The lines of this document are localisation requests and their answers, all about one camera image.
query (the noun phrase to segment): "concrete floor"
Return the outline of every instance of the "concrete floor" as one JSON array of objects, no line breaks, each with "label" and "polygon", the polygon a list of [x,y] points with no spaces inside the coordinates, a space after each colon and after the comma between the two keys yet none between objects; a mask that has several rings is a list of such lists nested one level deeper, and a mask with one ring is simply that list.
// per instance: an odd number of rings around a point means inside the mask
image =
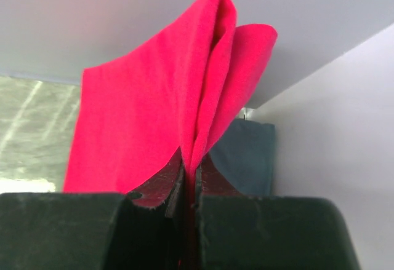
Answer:
[{"label": "concrete floor", "polygon": [[0,77],[0,193],[61,191],[79,87]]}]

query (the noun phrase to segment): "blue fabric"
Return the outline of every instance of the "blue fabric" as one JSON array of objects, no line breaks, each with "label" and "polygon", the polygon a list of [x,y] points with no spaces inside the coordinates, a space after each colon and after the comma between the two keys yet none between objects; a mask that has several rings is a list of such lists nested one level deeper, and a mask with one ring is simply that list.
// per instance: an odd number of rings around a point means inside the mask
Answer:
[{"label": "blue fabric", "polygon": [[275,155],[275,126],[235,119],[209,155],[239,192],[269,196]]}]

